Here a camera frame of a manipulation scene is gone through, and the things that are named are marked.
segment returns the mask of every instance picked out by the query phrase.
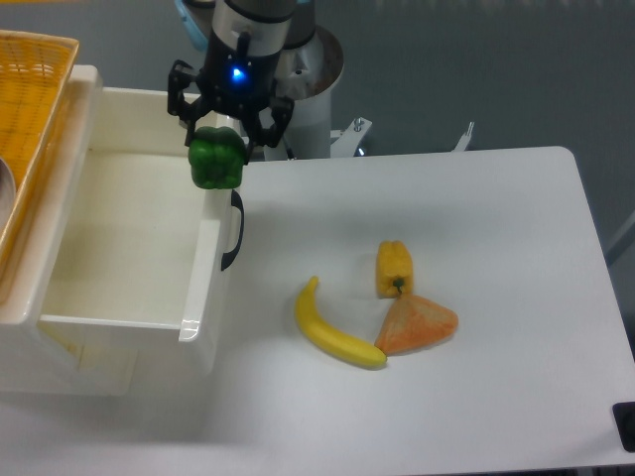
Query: gray floor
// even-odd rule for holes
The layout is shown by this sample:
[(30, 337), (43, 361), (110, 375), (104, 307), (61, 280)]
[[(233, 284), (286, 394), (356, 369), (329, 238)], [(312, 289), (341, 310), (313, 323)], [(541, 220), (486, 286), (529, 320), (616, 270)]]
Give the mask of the gray floor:
[[(346, 55), (333, 126), (373, 120), (372, 154), (450, 150), (473, 120), (474, 149), (573, 151), (603, 244), (635, 209), (634, 0), (318, 0), (317, 15)], [(0, 28), (79, 38), (111, 86), (165, 89), (173, 60), (202, 62), (172, 0), (6, 5)], [(612, 273), (634, 314), (635, 250)]]

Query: pepper stem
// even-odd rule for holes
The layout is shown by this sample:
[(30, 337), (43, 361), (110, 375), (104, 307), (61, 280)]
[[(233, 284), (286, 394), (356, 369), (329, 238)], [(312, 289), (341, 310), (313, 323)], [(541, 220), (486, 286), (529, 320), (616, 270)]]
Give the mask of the pepper stem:
[(399, 294), (402, 293), (401, 291), (401, 287), (405, 284), (406, 282), (404, 281), (403, 278), (397, 278), (395, 281), (393, 281), (393, 286), (395, 288), (397, 288), (397, 291), (399, 292)]

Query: blue led light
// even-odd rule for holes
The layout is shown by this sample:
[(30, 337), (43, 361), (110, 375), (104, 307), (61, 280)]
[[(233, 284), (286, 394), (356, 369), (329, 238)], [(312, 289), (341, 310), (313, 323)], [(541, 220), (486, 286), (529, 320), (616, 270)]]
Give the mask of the blue led light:
[(245, 82), (246, 79), (247, 79), (247, 74), (245, 74), (245, 72), (242, 69), (235, 67), (232, 70), (231, 80), (234, 81), (236, 84)]

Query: green bell pepper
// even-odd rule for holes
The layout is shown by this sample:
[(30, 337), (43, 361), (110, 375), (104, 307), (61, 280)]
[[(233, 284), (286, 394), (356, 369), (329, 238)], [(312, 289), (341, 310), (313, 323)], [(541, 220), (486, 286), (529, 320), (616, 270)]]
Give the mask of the green bell pepper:
[(247, 148), (229, 127), (201, 127), (194, 132), (188, 159), (191, 179), (200, 188), (236, 188), (242, 182)]

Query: metal bowl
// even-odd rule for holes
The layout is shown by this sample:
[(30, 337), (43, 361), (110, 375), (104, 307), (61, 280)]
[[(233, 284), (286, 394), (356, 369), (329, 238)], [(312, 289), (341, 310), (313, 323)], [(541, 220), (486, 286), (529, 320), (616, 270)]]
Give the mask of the metal bowl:
[(0, 157), (0, 230), (9, 221), (16, 201), (16, 181), (13, 172)]

